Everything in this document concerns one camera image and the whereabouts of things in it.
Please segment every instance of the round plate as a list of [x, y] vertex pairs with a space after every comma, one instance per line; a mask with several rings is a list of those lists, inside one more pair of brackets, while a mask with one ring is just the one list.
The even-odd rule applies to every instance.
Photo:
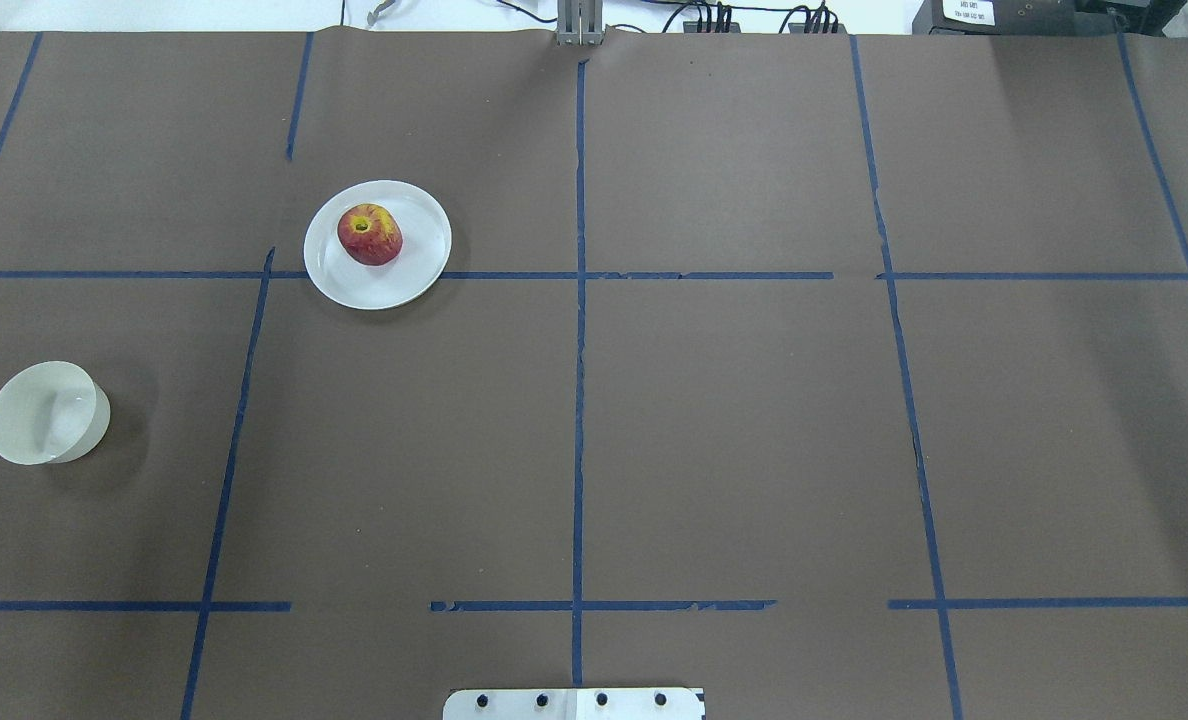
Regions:
[[[353, 206], [374, 202], [403, 233], [398, 258], [364, 265], [346, 254], [337, 222]], [[330, 299], [358, 310], [384, 310], [413, 301], [436, 282], [451, 254], [451, 223], [430, 192], [406, 182], [358, 183], [328, 200], [305, 232], [305, 270]]]

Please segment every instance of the white label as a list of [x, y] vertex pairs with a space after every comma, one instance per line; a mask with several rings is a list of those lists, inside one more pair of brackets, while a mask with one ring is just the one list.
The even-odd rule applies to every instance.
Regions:
[[944, 19], [992, 26], [993, 4], [990, 0], [941, 0]]

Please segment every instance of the white floor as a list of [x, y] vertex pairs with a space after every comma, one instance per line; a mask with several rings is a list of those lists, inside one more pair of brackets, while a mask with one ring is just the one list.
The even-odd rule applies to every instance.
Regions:
[[[345, 24], [366, 27], [367, 13], [379, 1], [346, 0]], [[516, 4], [545, 18], [556, 14], [556, 0], [516, 0]], [[734, 5], [791, 8], [795, 4], [737, 0]], [[908, 33], [918, 7], [920, 0], [830, 0], [833, 12], [854, 33]], [[605, 23], [632, 23], [650, 32], [659, 32], [671, 13], [670, 5], [604, 0]], [[342, 0], [0, 0], [0, 29], [8, 31], [309, 31], [340, 24], [341, 14]], [[681, 15], [694, 17], [694, 10]], [[742, 32], [776, 32], [785, 13], [737, 10], [734, 19]], [[373, 29], [531, 27], [544, 26], [494, 0], [397, 0]], [[681, 30], [682, 23], [676, 19], [671, 32]]]

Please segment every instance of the apple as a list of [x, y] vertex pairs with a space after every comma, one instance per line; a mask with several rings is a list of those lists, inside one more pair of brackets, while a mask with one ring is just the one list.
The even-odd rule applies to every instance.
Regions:
[[337, 222], [337, 238], [350, 258], [364, 265], [384, 265], [403, 250], [403, 233], [381, 206], [353, 206]]

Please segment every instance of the gray tabletop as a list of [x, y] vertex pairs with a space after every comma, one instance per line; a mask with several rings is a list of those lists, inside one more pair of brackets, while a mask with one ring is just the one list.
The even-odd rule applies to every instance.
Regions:
[[[364, 312], [375, 178], [453, 252]], [[0, 459], [0, 716], [1188, 716], [1188, 42], [0, 33], [50, 359], [113, 419]]]

